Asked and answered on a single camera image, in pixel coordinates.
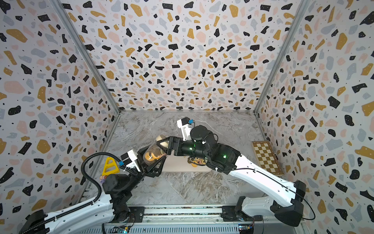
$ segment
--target black cable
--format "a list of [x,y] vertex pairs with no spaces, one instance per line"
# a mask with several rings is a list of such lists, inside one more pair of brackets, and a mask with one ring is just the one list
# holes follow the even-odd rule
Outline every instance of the black cable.
[[[71,213],[73,213],[73,212],[75,212],[75,211],[77,211],[77,210],[80,210],[80,209],[82,209],[82,208],[84,208],[84,207],[86,207],[86,206],[93,205],[93,204],[94,204],[94,203],[95,203],[95,202],[100,198],[100,195],[101,195],[101,186],[99,185],[99,183],[98,183],[97,181],[95,181],[93,178],[91,178],[91,177],[86,173],[85,165],[86,165],[87,162],[90,161],[92,158],[94,158],[94,157],[96,157],[96,156],[99,156],[99,155],[106,155],[106,156],[112,157],[112,158],[114,158],[117,162],[120,162],[120,161],[121,161],[117,156],[115,156],[115,155],[113,155],[113,154],[111,154],[111,153],[107,153],[107,152],[97,152],[97,153],[94,153],[94,154],[90,155],[88,158],[86,158],[86,159],[83,161],[83,163],[82,163],[82,165],[81,165],[81,167],[80,167],[80,171],[82,172],[82,175],[83,175],[84,178],[86,178],[88,181],[92,182],[92,183],[97,187],[97,189],[98,189],[98,194],[97,194],[97,196],[95,197],[95,199],[94,199],[93,201],[87,202],[86,204],[83,204],[83,205],[78,206],[78,207],[76,207],[76,208],[73,208],[73,209],[71,209],[71,210],[65,211],[64,213],[61,213],[61,214],[59,214],[59,215],[56,215],[56,216],[51,217],[51,218],[49,218],[49,219],[46,219],[46,220],[44,220],[44,221],[42,221],[42,222],[40,222],[40,223],[38,223],[38,224],[36,224],[36,225],[34,225],[34,226],[28,228],[27,230],[25,230],[25,231],[23,231],[23,232],[19,232],[19,234],[26,234],[26,233],[28,233],[28,232],[34,230],[34,229],[37,228],[37,227],[40,227],[40,226],[42,226],[42,225],[44,225],[44,224],[47,224],[47,223],[52,222],[52,221],[55,221],[55,220],[58,219],[58,218],[61,218],[61,217],[65,216],[65,215],[68,215],[68,214],[71,214]],[[125,169],[126,167],[125,167],[125,166],[119,166],[119,168],[121,168],[121,169]]]

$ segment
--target chessboard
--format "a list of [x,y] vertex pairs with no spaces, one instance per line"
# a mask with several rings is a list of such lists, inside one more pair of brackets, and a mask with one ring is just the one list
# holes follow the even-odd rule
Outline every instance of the chessboard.
[[257,163],[262,169],[267,170],[276,176],[282,176],[283,172],[275,156],[269,141],[252,142]]

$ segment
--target yellow plastic triangle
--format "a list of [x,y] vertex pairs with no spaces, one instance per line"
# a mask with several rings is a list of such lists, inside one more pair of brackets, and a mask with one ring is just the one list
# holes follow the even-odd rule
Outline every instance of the yellow plastic triangle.
[[108,176],[110,174],[119,173],[119,168],[117,166],[116,161],[112,157],[108,157],[105,161],[104,170],[102,172],[103,176]]

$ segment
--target gray marble surface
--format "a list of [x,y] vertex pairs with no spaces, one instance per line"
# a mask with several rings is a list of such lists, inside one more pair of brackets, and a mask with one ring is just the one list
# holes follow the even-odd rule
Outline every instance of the gray marble surface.
[[[219,142],[256,162],[250,143],[263,138],[255,116],[249,112],[123,112],[107,152],[119,157],[132,148],[137,151],[150,145],[160,134],[180,136],[177,120],[186,116],[216,133]],[[104,161],[95,176],[97,180]],[[144,178],[132,194],[128,204],[134,205],[235,204],[240,196],[264,195],[240,179],[215,171],[163,172],[156,178]]]

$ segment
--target terrazzo pattern wall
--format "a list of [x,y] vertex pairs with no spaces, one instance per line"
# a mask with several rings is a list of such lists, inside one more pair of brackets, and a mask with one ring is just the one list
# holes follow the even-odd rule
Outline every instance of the terrazzo pattern wall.
[[296,0],[63,0],[123,110],[250,110]]
[[311,233],[374,233],[373,9],[311,1],[259,113]]
[[115,113],[48,1],[0,8],[0,233],[15,234],[31,213],[77,202],[80,165]]

